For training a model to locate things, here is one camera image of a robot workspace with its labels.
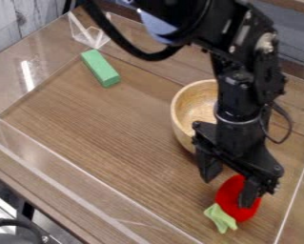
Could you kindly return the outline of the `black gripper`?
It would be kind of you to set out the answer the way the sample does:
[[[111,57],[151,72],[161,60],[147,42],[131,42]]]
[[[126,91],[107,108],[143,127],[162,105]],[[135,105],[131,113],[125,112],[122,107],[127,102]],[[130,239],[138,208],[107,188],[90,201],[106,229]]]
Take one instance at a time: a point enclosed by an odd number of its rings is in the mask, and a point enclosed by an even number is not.
[[[229,166],[246,177],[238,206],[250,209],[259,194],[275,193],[285,168],[266,147],[271,111],[245,121],[215,115],[217,122],[195,121],[193,145],[201,177],[210,183]]]

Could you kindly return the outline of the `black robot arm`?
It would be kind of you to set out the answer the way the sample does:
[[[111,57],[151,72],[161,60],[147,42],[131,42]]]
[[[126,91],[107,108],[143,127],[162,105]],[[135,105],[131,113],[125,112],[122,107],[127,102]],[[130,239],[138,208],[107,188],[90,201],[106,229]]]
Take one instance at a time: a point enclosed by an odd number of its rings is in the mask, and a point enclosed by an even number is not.
[[[218,98],[217,121],[193,123],[202,178],[225,167],[245,176],[237,204],[249,208],[274,193],[285,168],[265,141],[277,98],[287,80],[271,19],[249,0],[129,0],[153,37],[171,46],[195,44],[210,52]]]

